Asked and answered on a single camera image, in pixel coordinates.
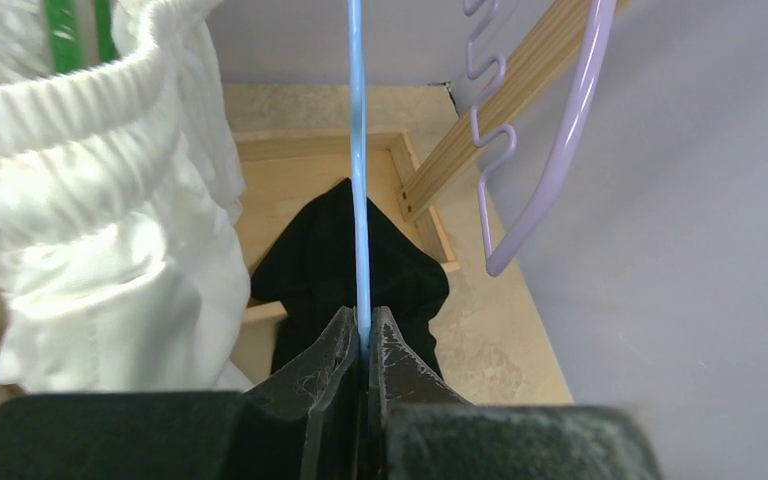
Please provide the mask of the wooden clothes rack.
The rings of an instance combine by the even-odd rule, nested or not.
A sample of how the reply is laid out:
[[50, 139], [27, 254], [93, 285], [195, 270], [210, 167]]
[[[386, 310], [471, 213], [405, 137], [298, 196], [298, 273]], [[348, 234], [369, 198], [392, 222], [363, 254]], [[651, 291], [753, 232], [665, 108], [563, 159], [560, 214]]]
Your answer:
[[[510, 56], [494, 53], [477, 64], [473, 43], [496, 12], [486, 11], [466, 43], [466, 72], [472, 80], [487, 71], [494, 76], [428, 158], [409, 173], [400, 201], [406, 218], [418, 221], [469, 162], [491, 143], [502, 142], [503, 151], [483, 170], [477, 184], [486, 270], [491, 276], [501, 274], [560, 194], [585, 129], [614, 19], [627, 5], [625, 0], [556, 1]], [[487, 182], [515, 156], [517, 134], [512, 123], [569, 68], [575, 70], [574, 80], [534, 193], [515, 224], [494, 242]]]

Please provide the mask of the light blue hanger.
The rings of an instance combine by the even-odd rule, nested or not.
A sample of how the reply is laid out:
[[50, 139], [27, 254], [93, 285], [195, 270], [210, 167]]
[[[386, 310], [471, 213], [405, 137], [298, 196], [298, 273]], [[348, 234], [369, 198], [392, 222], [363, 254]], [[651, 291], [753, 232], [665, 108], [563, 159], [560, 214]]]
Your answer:
[[367, 119], [362, 2], [348, 0], [347, 12], [350, 180], [356, 259], [356, 318], [361, 347], [368, 350], [372, 327], [372, 299], [367, 212]]

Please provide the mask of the black shorts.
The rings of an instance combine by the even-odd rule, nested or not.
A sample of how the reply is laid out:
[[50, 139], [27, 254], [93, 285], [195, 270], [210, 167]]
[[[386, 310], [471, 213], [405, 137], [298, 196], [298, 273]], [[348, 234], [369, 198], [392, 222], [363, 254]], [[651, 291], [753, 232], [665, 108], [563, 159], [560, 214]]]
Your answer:
[[[429, 329], [449, 296], [442, 266], [417, 248], [373, 203], [367, 204], [371, 301], [391, 310], [404, 341], [441, 370]], [[251, 295], [278, 301], [280, 323], [271, 369], [311, 346], [342, 307], [356, 305], [352, 188], [343, 180], [293, 218], [251, 275]]]

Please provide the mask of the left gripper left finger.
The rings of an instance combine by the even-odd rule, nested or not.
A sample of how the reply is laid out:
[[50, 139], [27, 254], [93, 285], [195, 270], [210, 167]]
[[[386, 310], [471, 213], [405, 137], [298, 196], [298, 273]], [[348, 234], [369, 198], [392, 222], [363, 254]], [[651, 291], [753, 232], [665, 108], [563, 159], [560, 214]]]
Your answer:
[[245, 393], [12, 399], [0, 406], [0, 479], [351, 479], [358, 344], [342, 308]]

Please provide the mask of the lilac plastic hanger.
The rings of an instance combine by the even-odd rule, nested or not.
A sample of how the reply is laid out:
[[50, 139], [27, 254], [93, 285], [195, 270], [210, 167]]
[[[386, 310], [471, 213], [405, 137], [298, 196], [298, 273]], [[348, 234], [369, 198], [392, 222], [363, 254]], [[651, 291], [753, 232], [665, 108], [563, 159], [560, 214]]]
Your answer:
[[485, 268], [523, 260], [582, 142], [625, 1], [473, 1], [471, 61], [452, 86], [479, 163]]

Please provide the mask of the green hanger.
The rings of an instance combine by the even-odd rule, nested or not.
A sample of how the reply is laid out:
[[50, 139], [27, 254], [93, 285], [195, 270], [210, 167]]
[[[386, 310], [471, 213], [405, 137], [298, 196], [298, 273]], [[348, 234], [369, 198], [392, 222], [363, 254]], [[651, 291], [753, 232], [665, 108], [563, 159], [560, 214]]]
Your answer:
[[[101, 64], [118, 59], [118, 51], [112, 37], [112, 6], [108, 0], [90, 1], [95, 25], [95, 44]], [[79, 8], [76, 1], [42, 1], [49, 49], [54, 72], [69, 74], [89, 67], [79, 27]]]

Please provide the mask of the white shorts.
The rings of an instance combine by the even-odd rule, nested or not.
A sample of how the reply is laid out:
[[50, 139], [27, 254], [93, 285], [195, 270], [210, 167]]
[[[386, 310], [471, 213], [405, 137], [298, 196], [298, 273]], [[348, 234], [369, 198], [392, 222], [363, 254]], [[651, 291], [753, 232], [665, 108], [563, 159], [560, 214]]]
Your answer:
[[213, 1], [119, 1], [118, 56], [58, 73], [42, 5], [0, 1], [0, 385], [247, 391], [245, 189]]

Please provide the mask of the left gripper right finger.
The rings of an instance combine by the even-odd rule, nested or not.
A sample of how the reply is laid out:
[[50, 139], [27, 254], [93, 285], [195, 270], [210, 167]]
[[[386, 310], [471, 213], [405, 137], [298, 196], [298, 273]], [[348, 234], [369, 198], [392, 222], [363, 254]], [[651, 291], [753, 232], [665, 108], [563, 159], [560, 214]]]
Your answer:
[[659, 479], [655, 452], [624, 411], [474, 405], [407, 345], [391, 311], [371, 324], [368, 479]]

